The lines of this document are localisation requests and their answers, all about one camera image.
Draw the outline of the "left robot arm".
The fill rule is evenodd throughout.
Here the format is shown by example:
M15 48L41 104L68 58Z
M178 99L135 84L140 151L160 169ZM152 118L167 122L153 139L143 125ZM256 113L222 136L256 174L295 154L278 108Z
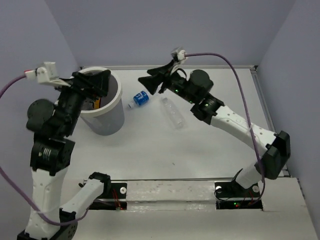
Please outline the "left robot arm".
M29 80L49 85L60 92L57 102L34 101L27 110L26 128L33 132L30 167L33 180L32 201L26 228L19 240L70 240L80 218L98 198L110 194L111 178L92 173L80 191L61 205L62 186L71 163L75 143L69 140L86 99L97 100L108 94L111 72L93 75L74 72L62 79L55 70L39 67L24 73Z

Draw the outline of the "orange milk tea bottle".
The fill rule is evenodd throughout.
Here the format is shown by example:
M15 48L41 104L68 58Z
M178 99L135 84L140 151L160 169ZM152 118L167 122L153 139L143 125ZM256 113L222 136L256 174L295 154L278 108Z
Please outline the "orange milk tea bottle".
M98 97L96 98L93 102L92 102L92 108L94 110L97 110L101 107L101 101L102 101L102 98L101 97Z

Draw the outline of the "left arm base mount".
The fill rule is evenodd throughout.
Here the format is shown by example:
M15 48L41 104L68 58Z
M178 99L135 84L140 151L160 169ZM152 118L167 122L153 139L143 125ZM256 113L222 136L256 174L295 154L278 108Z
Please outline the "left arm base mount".
M124 181L112 181L109 192L103 193L90 205L90 210L125 211L127 209L127 188Z

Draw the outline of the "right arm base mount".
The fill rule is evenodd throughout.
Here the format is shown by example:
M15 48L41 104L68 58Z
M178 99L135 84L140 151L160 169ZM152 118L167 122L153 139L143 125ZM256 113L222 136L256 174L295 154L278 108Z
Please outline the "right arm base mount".
M263 210L258 184L245 189L241 186L233 185L232 182L218 181L214 183L214 196L217 210Z

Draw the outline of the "blue label water bottle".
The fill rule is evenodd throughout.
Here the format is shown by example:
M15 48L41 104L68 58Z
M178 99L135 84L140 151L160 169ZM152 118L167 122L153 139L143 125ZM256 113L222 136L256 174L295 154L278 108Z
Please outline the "blue label water bottle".
M132 100L127 104L129 109L139 108L150 101L150 93L147 90L142 90L133 96Z

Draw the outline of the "clear ribbed bottle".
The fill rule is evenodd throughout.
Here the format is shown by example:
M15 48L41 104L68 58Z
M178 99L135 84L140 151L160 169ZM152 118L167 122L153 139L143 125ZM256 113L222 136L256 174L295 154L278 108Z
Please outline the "clear ribbed bottle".
M163 114L175 129L182 129L186 126L185 118L171 99L162 97L160 99L160 106Z

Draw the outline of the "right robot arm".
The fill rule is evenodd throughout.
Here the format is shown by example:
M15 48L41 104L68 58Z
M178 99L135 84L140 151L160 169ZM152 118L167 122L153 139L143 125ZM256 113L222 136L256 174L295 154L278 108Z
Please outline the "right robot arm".
M257 152L257 161L236 173L230 183L235 196L242 196L254 184L264 179L275 180L291 156L290 135L259 127L231 110L214 97L210 76L201 69L182 77L181 68L173 62L147 70L138 82L154 95L170 90L192 104L191 112L200 121L223 130Z

